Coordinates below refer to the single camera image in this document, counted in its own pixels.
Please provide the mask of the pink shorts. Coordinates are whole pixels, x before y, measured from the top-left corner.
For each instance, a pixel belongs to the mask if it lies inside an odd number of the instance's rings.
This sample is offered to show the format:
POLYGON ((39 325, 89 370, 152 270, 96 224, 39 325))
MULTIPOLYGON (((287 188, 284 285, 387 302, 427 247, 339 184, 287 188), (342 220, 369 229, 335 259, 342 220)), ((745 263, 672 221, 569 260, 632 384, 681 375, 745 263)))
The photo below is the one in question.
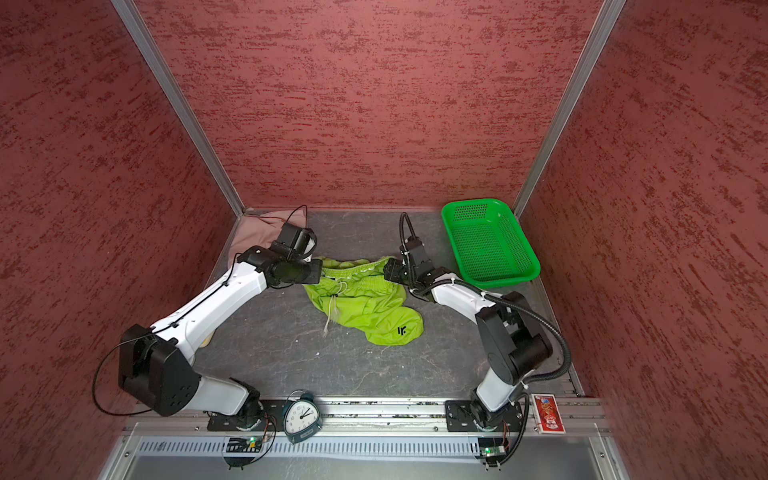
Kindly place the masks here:
POLYGON ((302 209, 295 212, 291 218, 290 214, 291 210, 277 210, 258 216, 242 217, 229 247, 227 266, 232 265, 236 254, 244 253, 250 247, 269 247, 278 238, 286 221, 300 228, 307 226, 306 213, 302 209))

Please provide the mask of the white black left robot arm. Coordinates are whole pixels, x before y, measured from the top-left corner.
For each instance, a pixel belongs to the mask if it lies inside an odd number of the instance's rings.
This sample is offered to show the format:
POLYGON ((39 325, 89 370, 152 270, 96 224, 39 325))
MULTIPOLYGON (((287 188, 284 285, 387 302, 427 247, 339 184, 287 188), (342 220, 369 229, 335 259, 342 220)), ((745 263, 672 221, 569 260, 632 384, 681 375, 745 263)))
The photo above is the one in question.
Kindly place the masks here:
POLYGON ((227 417, 241 430, 263 418, 258 390, 194 369, 203 341, 240 307, 269 289, 316 285, 322 261, 255 246, 186 305, 145 328, 134 325, 119 345, 118 386, 160 416, 195 410, 227 417))

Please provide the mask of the lime green shorts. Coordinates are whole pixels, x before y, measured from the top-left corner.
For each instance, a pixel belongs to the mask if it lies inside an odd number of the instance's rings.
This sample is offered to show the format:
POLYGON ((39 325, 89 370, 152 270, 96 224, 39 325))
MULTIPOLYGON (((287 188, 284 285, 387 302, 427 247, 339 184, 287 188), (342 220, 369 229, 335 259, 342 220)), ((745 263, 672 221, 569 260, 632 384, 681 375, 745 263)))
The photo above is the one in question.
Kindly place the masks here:
POLYGON ((389 260, 322 260, 319 282, 304 289, 326 316, 324 334, 338 325, 363 332, 375 345, 403 346, 424 333, 422 316, 405 305, 405 287, 384 277, 389 260))

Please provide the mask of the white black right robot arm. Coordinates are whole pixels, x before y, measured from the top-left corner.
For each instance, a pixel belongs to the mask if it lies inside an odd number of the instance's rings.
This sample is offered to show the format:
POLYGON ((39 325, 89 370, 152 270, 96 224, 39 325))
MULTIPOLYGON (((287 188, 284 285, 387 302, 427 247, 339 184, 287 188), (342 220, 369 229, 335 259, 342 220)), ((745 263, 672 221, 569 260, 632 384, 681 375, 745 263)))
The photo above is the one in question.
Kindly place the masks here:
POLYGON ((482 429, 498 425, 510 403, 521 396, 525 378, 554 353, 545 326, 525 298, 517 292, 501 297, 485 292, 429 261, 415 268, 390 259, 384 278, 475 323, 489 370, 472 393, 469 411, 482 429))

